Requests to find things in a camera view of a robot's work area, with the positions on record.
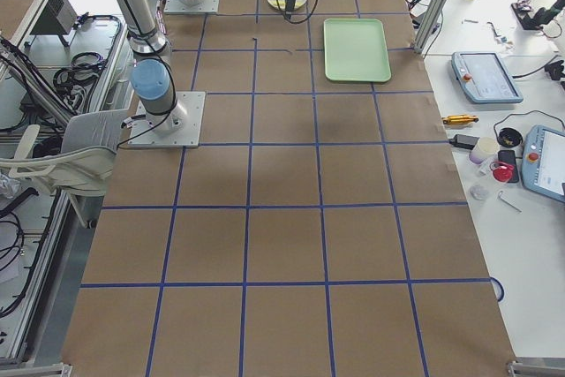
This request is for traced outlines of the light green tray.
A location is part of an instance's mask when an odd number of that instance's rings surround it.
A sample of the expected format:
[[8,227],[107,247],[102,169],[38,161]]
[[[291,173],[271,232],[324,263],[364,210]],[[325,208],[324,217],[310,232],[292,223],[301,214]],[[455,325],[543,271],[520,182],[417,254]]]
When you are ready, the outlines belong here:
[[332,81],[391,79],[384,26],[378,19],[326,19],[323,24],[325,75]]

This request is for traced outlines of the far teach pendant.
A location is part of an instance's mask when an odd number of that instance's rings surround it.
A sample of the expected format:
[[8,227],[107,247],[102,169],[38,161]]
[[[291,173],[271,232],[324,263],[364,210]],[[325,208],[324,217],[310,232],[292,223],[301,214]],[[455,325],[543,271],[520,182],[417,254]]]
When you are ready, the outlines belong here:
[[457,51],[451,55],[451,66],[464,94],[473,103],[520,103],[524,99],[496,52]]

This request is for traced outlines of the teach pendant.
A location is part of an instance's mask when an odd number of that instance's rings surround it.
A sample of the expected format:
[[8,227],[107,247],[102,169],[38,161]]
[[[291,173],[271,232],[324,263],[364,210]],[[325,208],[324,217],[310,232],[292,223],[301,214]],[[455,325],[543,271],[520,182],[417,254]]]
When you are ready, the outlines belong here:
[[527,190],[563,203],[564,133],[533,126],[524,142],[521,173]]
[[451,55],[451,66],[464,94],[473,103],[520,103],[524,99],[496,52],[457,51]]

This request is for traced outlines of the grey box device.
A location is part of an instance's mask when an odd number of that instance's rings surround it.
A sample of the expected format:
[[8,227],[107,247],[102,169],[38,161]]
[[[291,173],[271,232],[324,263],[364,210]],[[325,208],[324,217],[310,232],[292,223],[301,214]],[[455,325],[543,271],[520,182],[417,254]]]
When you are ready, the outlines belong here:
[[30,34],[56,35],[64,47],[69,47],[65,36],[72,32],[77,17],[69,0],[48,0]]

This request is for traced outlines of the black power adapter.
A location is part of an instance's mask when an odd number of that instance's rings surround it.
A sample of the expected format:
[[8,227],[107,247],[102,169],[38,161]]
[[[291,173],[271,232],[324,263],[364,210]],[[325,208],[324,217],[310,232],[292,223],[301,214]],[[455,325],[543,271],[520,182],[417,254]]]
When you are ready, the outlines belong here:
[[450,138],[448,142],[453,147],[472,150],[478,143],[478,137],[458,133]]

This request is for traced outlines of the white lilac cup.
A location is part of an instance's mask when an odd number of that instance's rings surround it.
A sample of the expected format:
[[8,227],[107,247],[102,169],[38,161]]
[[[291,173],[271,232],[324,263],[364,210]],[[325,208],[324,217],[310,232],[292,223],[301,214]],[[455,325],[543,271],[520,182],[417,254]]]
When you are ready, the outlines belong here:
[[481,164],[488,158],[497,155],[500,150],[496,139],[481,137],[469,153],[469,159],[475,164]]

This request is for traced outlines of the white grey office chair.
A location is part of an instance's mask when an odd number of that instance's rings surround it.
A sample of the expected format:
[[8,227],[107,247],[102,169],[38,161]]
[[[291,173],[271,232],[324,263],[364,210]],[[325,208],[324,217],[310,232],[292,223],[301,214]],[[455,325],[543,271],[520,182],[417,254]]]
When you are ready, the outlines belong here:
[[83,215],[80,197],[102,197],[114,168],[121,124],[127,109],[103,110],[72,117],[57,155],[32,157],[40,132],[37,124],[29,125],[11,159],[1,161],[1,169],[11,178],[28,178],[41,192],[67,193],[81,225],[93,228],[95,218]]

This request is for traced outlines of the black smartphone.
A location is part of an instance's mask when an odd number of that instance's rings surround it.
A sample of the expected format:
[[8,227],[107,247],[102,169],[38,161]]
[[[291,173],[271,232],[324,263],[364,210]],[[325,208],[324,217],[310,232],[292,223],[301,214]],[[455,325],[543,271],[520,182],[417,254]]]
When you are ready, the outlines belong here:
[[506,167],[506,173],[510,171],[512,173],[509,175],[509,183],[518,183],[520,181],[519,170],[516,162],[516,154],[514,150],[502,149],[498,152],[498,161],[503,162]]

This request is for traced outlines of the red round lid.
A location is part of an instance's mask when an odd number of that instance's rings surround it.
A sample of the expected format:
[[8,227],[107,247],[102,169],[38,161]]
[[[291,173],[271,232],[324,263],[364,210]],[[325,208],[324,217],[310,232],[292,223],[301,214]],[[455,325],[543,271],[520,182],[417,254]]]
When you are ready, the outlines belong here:
[[493,178],[501,183],[508,183],[512,178],[515,166],[506,162],[495,161],[489,166]]

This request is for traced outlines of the metal hex key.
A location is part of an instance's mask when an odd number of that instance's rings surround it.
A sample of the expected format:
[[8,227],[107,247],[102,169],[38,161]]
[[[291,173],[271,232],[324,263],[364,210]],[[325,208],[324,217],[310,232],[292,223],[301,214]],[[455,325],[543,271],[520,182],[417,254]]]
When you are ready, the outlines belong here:
[[518,207],[515,203],[513,203],[512,201],[510,201],[504,194],[504,191],[499,191],[497,194],[497,199],[499,201],[501,201],[502,203],[504,203],[505,205],[511,207],[513,210],[515,210],[517,213],[522,213],[523,210]]

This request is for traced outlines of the near teach pendant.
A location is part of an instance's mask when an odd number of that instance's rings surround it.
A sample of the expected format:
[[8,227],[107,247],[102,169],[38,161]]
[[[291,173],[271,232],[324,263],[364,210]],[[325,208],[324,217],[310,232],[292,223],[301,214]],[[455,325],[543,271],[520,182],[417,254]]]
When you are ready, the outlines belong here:
[[564,133],[533,126],[524,142],[521,173],[527,190],[563,203]]

